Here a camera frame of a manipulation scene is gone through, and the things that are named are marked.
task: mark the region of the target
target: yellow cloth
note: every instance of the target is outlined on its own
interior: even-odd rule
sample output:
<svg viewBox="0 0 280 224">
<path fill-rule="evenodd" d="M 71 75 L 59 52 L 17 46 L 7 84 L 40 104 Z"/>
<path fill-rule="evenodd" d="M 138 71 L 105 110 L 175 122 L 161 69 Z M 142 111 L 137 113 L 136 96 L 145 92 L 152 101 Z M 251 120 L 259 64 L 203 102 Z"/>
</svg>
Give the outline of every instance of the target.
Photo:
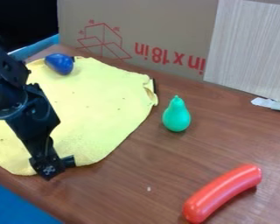
<svg viewBox="0 0 280 224">
<path fill-rule="evenodd" d="M 148 116 L 158 98 L 153 80 L 76 57 L 68 76 L 55 73 L 43 59 L 27 65 L 29 83 L 39 83 L 61 124 L 51 134 L 61 158 L 74 155 L 78 166 L 105 158 Z M 0 121 L 0 166 L 11 173 L 32 175 L 30 154 L 10 127 Z"/>
</svg>

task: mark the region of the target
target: brown table surface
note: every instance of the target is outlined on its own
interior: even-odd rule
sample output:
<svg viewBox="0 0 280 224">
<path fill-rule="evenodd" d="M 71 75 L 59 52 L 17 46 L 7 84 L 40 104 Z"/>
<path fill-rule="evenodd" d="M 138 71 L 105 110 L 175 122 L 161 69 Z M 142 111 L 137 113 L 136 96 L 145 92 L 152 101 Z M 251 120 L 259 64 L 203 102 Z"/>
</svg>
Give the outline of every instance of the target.
<svg viewBox="0 0 280 224">
<path fill-rule="evenodd" d="M 48 53 L 89 56 L 55 45 L 28 60 Z M 262 168 L 262 183 L 206 223 L 280 224 L 280 112 L 253 106 L 252 94 L 103 61 L 157 80 L 159 105 L 147 120 L 97 164 L 68 169 L 50 182 L 0 168 L 2 185 L 65 223 L 186 223 L 181 208 L 192 193 L 240 164 L 253 163 Z M 161 123 L 174 95 L 192 113 L 185 133 L 172 133 Z"/>
</svg>

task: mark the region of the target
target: cardboard box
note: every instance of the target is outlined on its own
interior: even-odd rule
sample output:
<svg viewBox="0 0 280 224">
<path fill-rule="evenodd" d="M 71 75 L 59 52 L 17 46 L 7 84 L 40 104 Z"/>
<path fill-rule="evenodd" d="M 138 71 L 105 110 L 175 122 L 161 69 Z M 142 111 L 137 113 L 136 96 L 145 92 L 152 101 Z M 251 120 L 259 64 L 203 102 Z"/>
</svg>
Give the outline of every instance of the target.
<svg viewBox="0 0 280 224">
<path fill-rule="evenodd" d="M 59 0 L 60 42 L 202 80 L 218 0 Z"/>
</svg>

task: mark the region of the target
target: orange plastic hot dog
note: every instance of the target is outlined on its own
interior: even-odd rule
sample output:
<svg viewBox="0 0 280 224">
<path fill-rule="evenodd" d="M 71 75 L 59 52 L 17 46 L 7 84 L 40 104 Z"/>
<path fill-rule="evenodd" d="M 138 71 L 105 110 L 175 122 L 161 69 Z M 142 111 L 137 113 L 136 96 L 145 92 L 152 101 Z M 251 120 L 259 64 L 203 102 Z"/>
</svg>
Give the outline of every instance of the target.
<svg viewBox="0 0 280 224">
<path fill-rule="evenodd" d="M 229 171 L 201 188 L 184 204 L 183 214 L 191 223 L 201 223 L 218 207 L 235 195 L 258 185 L 262 171 L 252 164 L 244 164 Z"/>
</svg>

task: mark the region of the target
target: green toy pear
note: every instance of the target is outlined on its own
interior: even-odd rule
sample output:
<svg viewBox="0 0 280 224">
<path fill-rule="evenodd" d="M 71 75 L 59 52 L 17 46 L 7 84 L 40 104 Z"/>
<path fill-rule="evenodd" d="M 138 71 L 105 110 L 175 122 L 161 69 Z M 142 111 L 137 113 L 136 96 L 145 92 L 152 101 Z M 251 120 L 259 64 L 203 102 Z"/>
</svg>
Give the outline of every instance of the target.
<svg viewBox="0 0 280 224">
<path fill-rule="evenodd" d="M 180 132 L 189 127 L 191 120 L 191 115 L 186 108 L 185 102 L 175 95 L 163 113 L 163 125 L 168 130 Z"/>
</svg>

